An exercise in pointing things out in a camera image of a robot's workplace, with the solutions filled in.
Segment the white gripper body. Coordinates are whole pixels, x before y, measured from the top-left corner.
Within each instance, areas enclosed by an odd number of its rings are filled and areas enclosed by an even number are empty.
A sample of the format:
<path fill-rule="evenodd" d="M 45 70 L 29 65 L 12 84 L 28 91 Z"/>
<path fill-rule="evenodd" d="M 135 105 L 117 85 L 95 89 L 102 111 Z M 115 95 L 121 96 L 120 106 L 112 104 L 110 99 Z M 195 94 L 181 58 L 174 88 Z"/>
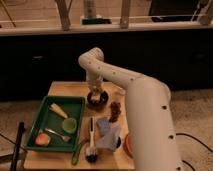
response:
<path fill-rule="evenodd" d="M 87 81 L 88 87 L 91 91 L 93 91 L 95 88 L 97 88 L 99 90 L 102 89 L 103 78 L 100 75 L 94 74 L 92 72 L 87 72 L 86 81 Z"/>

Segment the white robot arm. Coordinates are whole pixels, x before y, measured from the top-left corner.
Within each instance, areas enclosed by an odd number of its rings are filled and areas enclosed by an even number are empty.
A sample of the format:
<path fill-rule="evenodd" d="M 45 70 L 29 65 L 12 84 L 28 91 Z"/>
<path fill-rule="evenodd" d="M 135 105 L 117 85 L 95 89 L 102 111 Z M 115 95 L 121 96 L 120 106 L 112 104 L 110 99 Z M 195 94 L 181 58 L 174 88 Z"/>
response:
<path fill-rule="evenodd" d="M 170 111 L 166 84 L 104 62 L 100 48 L 78 58 L 89 87 L 102 77 L 125 90 L 125 109 L 136 171 L 184 171 Z"/>

